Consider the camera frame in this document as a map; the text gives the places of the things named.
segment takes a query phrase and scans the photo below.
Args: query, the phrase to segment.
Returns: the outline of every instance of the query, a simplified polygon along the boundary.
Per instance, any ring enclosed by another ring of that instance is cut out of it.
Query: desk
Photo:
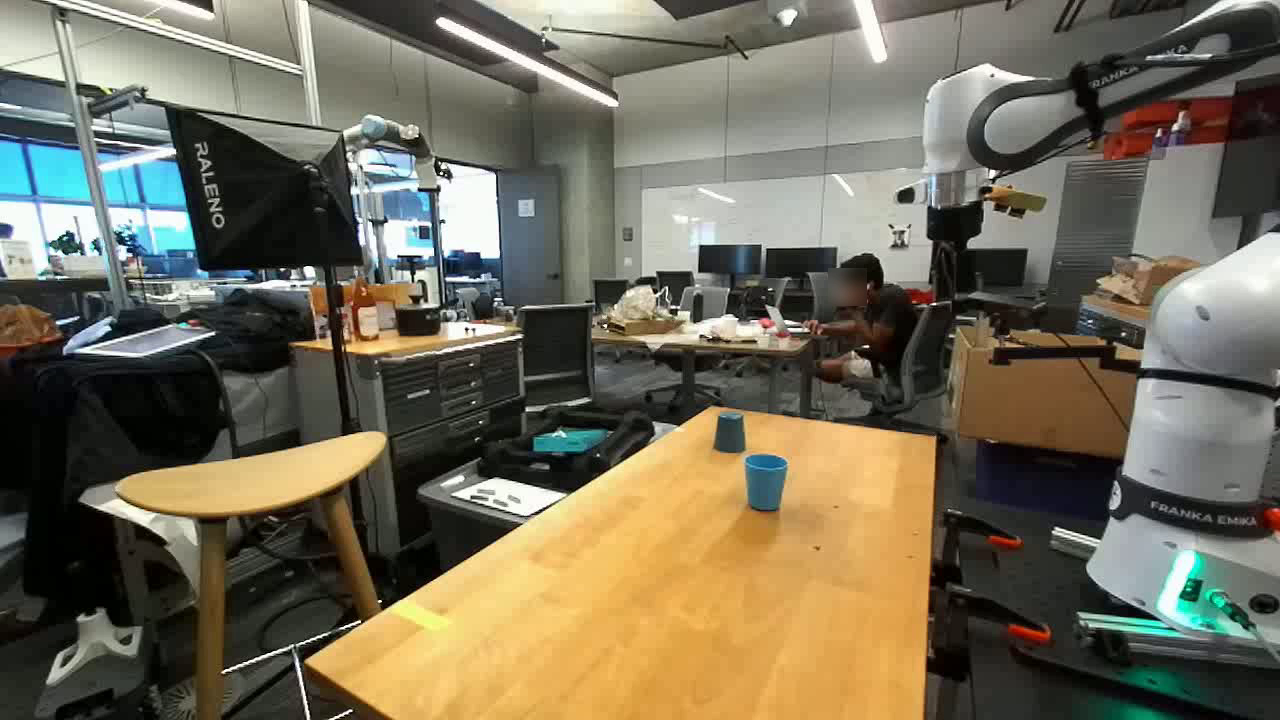
[[[700,355],[748,355],[748,359],[769,359],[769,412],[778,412],[778,381],[784,366],[799,359],[799,416],[814,416],[814,366],[816,366],[816,345],[784,337],[781,345],[763,349],[763,345],[726,345],[726,341],[700,341],[700,337],[625,337],[625,332],[608,332],[597,328],[591,332],[597,349],[643,349],[643,352],[679,352],[679,384],[683,396],[695,396],[695,359]]]
[[[354,341],[344,345],[347,355],[375,359],[375,355],[408,355],[408,352],[446,352],[481,341],[518,341],[518,325],[446,325],[435,337],[395,337],[384,332],[382,341]],[[293,352],[332,352],[327,341],[298,341]]]
[[[924,718],[938,440],[700,412],[308,659],[368,718]]]

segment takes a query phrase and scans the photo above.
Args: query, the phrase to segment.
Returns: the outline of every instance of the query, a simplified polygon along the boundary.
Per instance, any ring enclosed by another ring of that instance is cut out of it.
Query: person
[[[906,289],[886,285],[879,256],[864,251],[842,266],[843,319],[814,325],[816,341],[838,341],[843,355],[816,366],[816,381],[874,384],[879,374],[898,378],[918,328],[918,310]]]

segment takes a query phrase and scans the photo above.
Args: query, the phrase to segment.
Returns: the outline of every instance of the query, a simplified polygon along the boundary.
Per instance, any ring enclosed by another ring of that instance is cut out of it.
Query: dark shirt
[[[879,355],[874,355],[874,359],[886,366],[886,369],[898,378],[898,369],[901,369],[901,359],[906,359],[906,352],[908,352],[912,328],[918,328],[918,305],[908,300],[906,289],[886,285],[886,289],[870,300],[864,319],[893,328],[889,349],[886,349]]]

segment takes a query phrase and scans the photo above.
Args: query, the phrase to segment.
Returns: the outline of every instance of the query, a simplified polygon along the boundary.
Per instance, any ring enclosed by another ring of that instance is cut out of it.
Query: stool
[[[344,567],[356,611],[375,617],[374,575],[354,526],[344,486],[384,458],[384,432],[338,436],[303,449],[182,464],[135,473],[118,491],[150,511],[189,517],[199,535],[199,599],[198,599],[198,718],[216,720],[225,705],[225,583],[227,583],[227,520],[266,517],[315,499],[327,541]]]

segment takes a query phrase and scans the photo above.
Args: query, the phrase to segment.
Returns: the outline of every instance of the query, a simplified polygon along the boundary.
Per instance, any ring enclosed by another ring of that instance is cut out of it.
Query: black cabinet
[[[327,352],[298,352],[303,440],[338,436]],[[347,355],[361,429],[389,432],[389,453],[356,486],[368,555],[395,561],[433,541],[415,487],[495,436],[520,436],[524,359],[520,337],[460,341],[427,352]]]

